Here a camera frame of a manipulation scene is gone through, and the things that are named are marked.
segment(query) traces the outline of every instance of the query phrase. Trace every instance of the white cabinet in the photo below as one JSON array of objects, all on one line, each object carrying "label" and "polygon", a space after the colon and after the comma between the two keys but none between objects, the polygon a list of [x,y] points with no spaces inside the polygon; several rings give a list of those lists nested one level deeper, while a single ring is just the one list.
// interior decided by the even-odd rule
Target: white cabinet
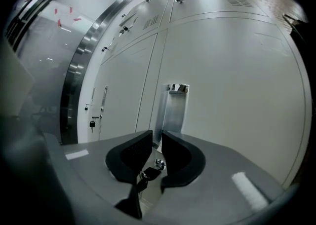
[{"label": "white cabinet", "polygon": [[162,85],[174,83],[190,86],[183,134],[228,146],[284,182],[300,148],[305,99],[277,26],[215,18],[169,28],[150,129]]},{"label": "white cabinet", "polygon": [[266,16],[251,0],[185,0],[183,3],[174,2],[170,22],[197,14],[229,11]]},{"label": "white cabinet", "polygon": [[126,15],[126,17],[122,20],[122,22],[120,23],[120,26],[123,26],[132,16],[137,14],[137,12],[141,10],[145,4],[146,4],[146,1],[143,1],[139,3],[138,5],[134,6]]},{"label": "white cabinet", "polygon": [[135,132],[145,78],[156,35],[131,46],[102,65],[98,76],[98,105],[100,112],[104,87],[107,93],[102,119],[91,133],[91,141],[108,139]]},{"label": "white cabinet", "polygon": [[160,26],[160,22],[168,0],[149,0],[142,5],[137,13],[126,21],[123,26],[130,28],[121,36],[119,48],[131,43],[138,37],[154,30]]}]

